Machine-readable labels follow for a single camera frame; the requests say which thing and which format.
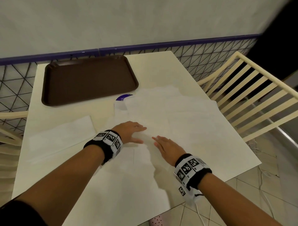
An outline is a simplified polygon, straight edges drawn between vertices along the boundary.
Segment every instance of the tiled wall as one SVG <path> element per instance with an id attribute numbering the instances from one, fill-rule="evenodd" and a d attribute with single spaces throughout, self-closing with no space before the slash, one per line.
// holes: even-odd
<path id="1" fill-rule="evenodd" d="M 235 52 L 246 54 L 254 45 L 255 39 L 221 41 L 206 44 L 194 44 L 177 47 L 140 49 L 117 52 L 103 51 L 101 55 L 130 55 L 147 52 L 172 51 L 196 81 L 216 71 Z M 70 56 L 65 60 L 74 60 Z M 29 108 L 36 68 L 39 63 L 31 62 L 0 66 L 0 112 L 26 111 Z M 231 67 L 221 73 L 218 79 Z M 19 134 L 24 133 L 26 119 L 0 120 L 0 123 Z"/>

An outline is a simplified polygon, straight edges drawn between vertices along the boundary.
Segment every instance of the white wall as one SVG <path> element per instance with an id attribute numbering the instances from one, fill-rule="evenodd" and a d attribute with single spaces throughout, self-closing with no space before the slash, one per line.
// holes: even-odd
<path id="1" fill-rule="evenodd" d="M 1 0 L 0 58 L 260 33 L 286 0 Z"/>

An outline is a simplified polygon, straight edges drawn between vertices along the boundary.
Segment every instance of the wristband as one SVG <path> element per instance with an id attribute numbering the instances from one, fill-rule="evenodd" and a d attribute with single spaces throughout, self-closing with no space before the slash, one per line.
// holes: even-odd
<path id="1" fill-rule="evenodd" d="M 212 173 L 209 166 L 200 158 L 184 154 L 175 164 L 176 179 L 188 190 L 197 189 L 198 184 L 207 173 Z"/>
<path id="2" fill-rule="evenodd" d="M 88 145 L 97 145 L 103 150 L 105 154 L 105 159 L 102 163 L 103 165 L 118 155 L 123 143 L 121 141 L 120 135 L 116 131 L 109 129 L 97 134 L 96 137 L 84 145 L 84 148 Z"/>

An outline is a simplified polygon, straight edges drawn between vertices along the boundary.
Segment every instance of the hand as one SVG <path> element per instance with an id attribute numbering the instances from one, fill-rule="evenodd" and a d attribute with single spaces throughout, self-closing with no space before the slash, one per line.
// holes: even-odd
<path id="1" fill-rule="evenodd" d="M 112 128 L 112 130 L 116 131 L 120 135 L 123 144 L 129 142 L 142 144 L 144 141 L 142 141 L 141 139 L 133 138 L 132 134 L 134 132 L 141 132 L 146 129 L 147 127 L 143 127 L 139 123 L 134 123 L 132 121 L 121 123 Z"/>
<path id="2" fill-rule="evenodd" d="M 179 157 L 183 154 L 186 154 L 184 149 L 171 139 L 167 139 L 161 136 L 152 137 L 152 139 L 156 141 L 154 142 L 154 145 L 159 149 L 162 157 L 171 166 L 175 166 L 175 163 L 177 162 Z"/>

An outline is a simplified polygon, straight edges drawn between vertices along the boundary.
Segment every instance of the forearm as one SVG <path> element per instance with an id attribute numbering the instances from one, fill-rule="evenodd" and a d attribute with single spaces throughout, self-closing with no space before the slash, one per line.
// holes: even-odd
<path id="1" fill-rule="evenodd" d="M 228 226 L 281 226 L 263 210 L 211 173 L 202 178 L 198 189 Z"/>
<path id="2" fill-rule="evenodd" d="M 21 194 L 49 225 L 62 225 L 105 156 L 89 145 Z"/>

